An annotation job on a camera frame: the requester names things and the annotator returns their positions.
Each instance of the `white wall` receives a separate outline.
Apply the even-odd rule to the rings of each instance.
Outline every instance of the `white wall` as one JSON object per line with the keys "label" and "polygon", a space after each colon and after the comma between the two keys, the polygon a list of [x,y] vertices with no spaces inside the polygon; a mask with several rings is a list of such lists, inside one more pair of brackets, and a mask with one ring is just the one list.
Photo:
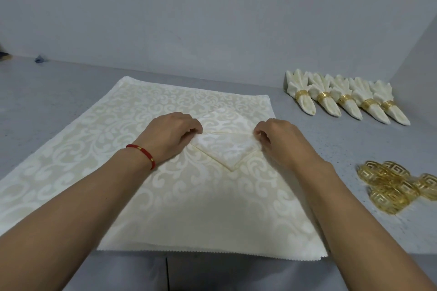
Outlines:
{"label": "white wall", "polygon": [[10,53],[281,87],[286,69],[390,79],[437,0],[0,0]]}
{"label": "white wall", "polygon": [[437,127],[437,16],[391,79],[396,103],[407,115]]}

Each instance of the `gray countertop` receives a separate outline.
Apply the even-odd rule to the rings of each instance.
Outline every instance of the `gray countertop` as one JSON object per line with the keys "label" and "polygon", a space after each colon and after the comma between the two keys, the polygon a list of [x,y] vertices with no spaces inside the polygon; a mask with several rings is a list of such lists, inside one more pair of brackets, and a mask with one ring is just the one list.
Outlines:
{"label": "gray countertop", "polygon": [[36,64],[29,58],[0,63],[0,178],[31,152],[104,96],[123,76],[135,79],[231,92],[269,95],[277,118],[296,124],[316,151],[409,253],[437,253],[437,202],[420,198],[398,216],[378,211],[369,201],[355,166],[366,160],[400,163],[414,175],[437,174],[436,129],[407,113],[412,125],[384,125],[364,113],[358,121],[342,111],[341,118],[317,106],[315,116],[301,111],[281,88],[169,76],[74,63]]}

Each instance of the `dark object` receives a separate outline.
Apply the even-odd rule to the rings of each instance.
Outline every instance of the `dark object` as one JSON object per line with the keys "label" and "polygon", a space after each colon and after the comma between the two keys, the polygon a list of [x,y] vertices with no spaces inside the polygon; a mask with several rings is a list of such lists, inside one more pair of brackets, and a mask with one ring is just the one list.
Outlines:
{"label": "dark object", "polygon": [[43,57],[41,57],[41,55],[38,55],[38,57],[35,59],[35,62],[36,63],[41,63],[41,62],[44,62],[45,60],[44,60],[44,58]]}
{"label": "dark object", "polygon": [[0,52],[0,61],[5,61],[8,59],[12,59],[12,56],[6,52]]}

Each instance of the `red string bracelet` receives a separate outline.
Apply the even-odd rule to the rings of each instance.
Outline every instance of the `red string bracelet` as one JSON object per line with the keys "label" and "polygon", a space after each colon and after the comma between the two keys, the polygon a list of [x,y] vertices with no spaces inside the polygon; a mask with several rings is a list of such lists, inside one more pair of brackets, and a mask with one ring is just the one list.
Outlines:
{"label": "red string bracelet", "polygon": [[139,149],[141,152],[143,152],[145,154],[146,157],[148,157],[150,159],[150,162],[152,162],[152,167],[150,168],[150,170],[152,171],[155,168],[156,162],[153,159],[153,156],[149,152],[147,152],[145,149],[143,149],[141,146],[129,144],[129,145],[126,145],[126,147],[133,147],[135,149]]}

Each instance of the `person's right hand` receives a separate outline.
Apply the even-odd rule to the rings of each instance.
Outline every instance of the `person's right hand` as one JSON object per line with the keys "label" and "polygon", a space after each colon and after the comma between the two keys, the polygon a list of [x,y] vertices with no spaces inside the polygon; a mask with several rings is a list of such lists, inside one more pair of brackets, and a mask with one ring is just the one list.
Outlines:
{"label": "person's right hand", "polygon": [[265,152],[282,167],[296,171],[309,163],[324,162],[298,127],[288,121],[270,118],[254,129]]}

